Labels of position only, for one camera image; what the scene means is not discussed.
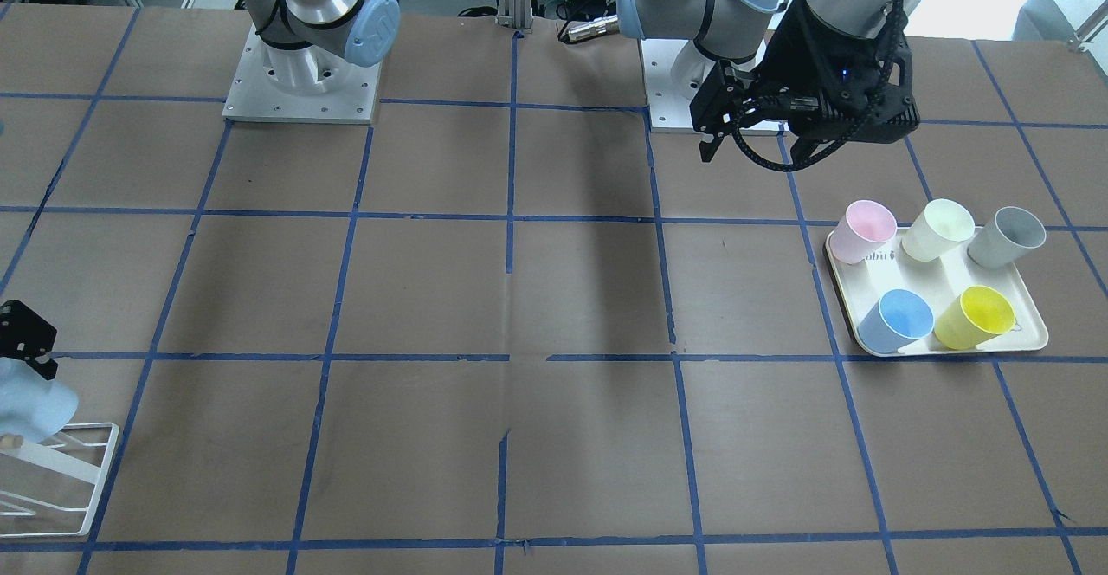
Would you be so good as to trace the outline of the black gripper near tray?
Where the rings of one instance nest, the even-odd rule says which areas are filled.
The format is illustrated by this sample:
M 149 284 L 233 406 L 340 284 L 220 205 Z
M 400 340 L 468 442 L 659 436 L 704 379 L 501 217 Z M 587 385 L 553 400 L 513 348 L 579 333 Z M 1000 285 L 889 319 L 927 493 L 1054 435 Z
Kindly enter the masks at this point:
M 879 6 L 879 33 L 854 37 L 827 25 L 807 0 L 796 0 L 749 73 L 718 62 L 690 101 L 699 156 L 710 162 L 736 125 L 787 122 L 798 140 L 788 170 L 814 167 L 837 138 L 893 144 L 919 129 L 912 52 L 901 28 L 903 7 Z

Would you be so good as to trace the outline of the grey robot arm near rack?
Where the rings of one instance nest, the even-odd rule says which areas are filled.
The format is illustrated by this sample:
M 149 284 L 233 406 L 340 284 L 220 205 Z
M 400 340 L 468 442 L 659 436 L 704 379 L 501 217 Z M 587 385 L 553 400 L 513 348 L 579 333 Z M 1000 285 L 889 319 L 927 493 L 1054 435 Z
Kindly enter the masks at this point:
M 398 0 L 244 0 L 244 48 L 225 116 L 368 124 L 380 63 L 401 22 Z

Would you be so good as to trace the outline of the grey robot arm near tray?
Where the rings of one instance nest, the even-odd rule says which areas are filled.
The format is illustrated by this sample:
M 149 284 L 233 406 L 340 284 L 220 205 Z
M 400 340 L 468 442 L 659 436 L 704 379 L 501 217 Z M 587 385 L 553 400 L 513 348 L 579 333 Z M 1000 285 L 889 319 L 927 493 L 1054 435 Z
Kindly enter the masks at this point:
M 919 0 L 616 0 L 620 33 L 687 40 L 710 63 L 690 99 L 704 162 L 725 138 L 793 172 L 919 129 L 904 35 Z

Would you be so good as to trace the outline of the white arm base plate near tray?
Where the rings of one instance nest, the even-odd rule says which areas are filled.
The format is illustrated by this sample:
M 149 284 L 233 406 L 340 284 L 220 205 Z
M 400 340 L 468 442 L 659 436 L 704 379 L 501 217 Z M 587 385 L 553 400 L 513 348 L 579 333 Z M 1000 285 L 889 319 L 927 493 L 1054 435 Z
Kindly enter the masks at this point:
M 640 41 L 640 54 L 653 132 L 695 132 L 690 101 L 708 78 L 714 61 L 705 58 L 690 40 L 645 39 Z

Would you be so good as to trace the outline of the white arm base plate near rack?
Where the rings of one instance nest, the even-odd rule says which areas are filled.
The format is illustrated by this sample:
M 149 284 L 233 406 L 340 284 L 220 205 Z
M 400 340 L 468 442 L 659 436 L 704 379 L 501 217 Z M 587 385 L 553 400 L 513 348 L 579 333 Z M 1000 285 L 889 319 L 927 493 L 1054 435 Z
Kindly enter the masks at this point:
M 252 124 L 370 126 L 383 66 L 355 66 L 320 47 L 283 50 L 253 28 L 222 116 Z

